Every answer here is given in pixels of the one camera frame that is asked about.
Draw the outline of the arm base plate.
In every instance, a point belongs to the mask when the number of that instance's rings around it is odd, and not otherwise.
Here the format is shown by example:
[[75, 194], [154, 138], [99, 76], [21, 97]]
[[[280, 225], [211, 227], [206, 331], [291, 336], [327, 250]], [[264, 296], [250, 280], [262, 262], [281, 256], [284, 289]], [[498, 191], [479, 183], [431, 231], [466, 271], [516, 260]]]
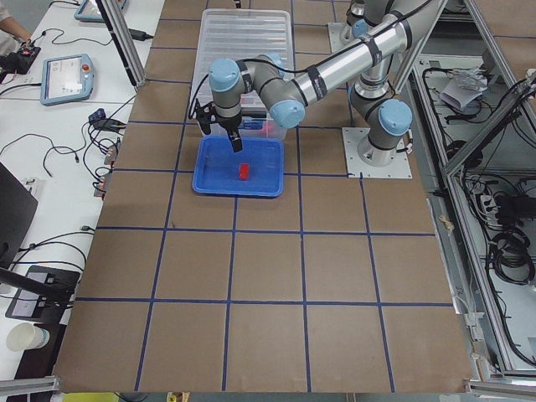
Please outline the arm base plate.
[[384, 151], [370, 143], [368, 127], [344, 127], [342, 134], [350, 178], [412, 179], [403, 137], [395, 149]]

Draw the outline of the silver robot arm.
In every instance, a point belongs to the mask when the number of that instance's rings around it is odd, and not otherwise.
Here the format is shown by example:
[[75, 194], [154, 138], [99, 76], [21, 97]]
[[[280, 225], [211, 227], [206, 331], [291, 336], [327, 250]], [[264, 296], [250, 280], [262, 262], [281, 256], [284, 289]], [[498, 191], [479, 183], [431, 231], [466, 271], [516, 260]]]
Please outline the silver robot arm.
[[204, 106], [193, 101], [191, 116], [206, 135], [214, 123], [222, 126], [238, 152], [243, 94], [256, 92], [278, 126], [293, 128], [304, 119], [307, 106], [354, 80], [348, 98], [369, 125], [368, 135], [358, 144], [358, 155], [370, 166], [387, 166], [412, 122], [410, 108], [387, 95], [389, 60], [413, 49], [433, 29], [441, 9], [438, 1], [367, 1], [363, 13], [367, 31], [325, 59], [298, 70], [290, 80], [283, 79], [282, 67], [268, 54], [217, 59], [208, 73], [213, 99]]

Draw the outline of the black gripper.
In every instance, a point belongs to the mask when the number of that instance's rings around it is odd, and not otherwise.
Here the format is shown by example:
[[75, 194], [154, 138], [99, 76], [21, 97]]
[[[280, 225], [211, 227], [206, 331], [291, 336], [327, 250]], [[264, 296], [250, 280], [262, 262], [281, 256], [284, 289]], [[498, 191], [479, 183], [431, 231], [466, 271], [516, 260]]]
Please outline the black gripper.
[[218, 114], [215, 104], [212, 101], [202, 106], [199, 100], [196, 99], [193, 112], [204, 135], [210, 135], [211, 126], [218, 123], [226, 130], [233, 151], [240, 152], [243, 149], [239, 134], [239, 125], [242, 123], [241, 108], [237, 112], [233, 112], [231, 117], [224, 117]]

